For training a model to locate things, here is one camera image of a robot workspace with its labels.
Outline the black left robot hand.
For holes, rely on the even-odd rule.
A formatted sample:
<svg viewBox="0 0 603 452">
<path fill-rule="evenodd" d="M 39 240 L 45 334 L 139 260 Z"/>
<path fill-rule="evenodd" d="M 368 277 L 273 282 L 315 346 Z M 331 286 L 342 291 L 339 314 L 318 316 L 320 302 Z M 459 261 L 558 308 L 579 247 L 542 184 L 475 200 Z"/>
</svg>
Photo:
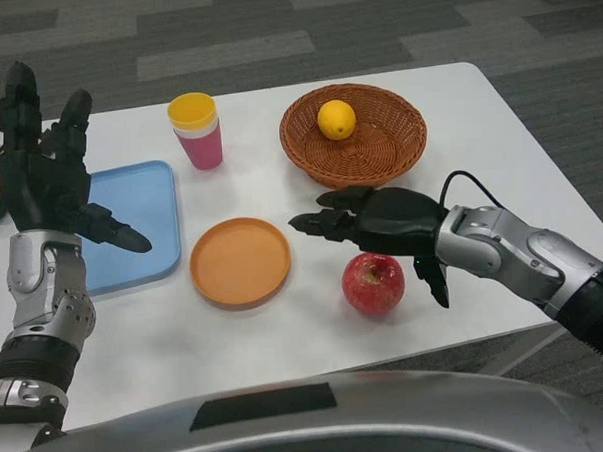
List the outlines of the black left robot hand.
<svg viewBox="0 0 603 452">
<path fill-rule="evenodd" d="M 5 207 L 19 231 L 53 230 L 146 253 L 152 244 L 142 233 L 88 201 L 91 176 L 83 159 L 92 103 L 86 90 L 75 91 L 61 118 L 44 130 L 35 74 L 24 63 L 13 63 L 0 100 Z"/>
</svg>

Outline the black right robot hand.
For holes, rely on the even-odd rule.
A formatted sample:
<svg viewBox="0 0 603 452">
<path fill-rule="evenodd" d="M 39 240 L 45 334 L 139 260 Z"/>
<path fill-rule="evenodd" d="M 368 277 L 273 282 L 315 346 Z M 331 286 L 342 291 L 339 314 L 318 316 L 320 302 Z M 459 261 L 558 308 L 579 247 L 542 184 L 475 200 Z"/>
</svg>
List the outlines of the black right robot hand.
<svg viewBox="0 0 603 452">
<path fill-rule="evenodd" d="M 447 211 L 437 201 L 407 188 L 349 187 L 317 197 L 318 212 L 288 222 L 309 236 L 348 240 L 363 252 L 414 258 L 419 279 L 438 304 L 449 307 L 446 268 L 436 256 L 436 237 Z"/>
</svg>

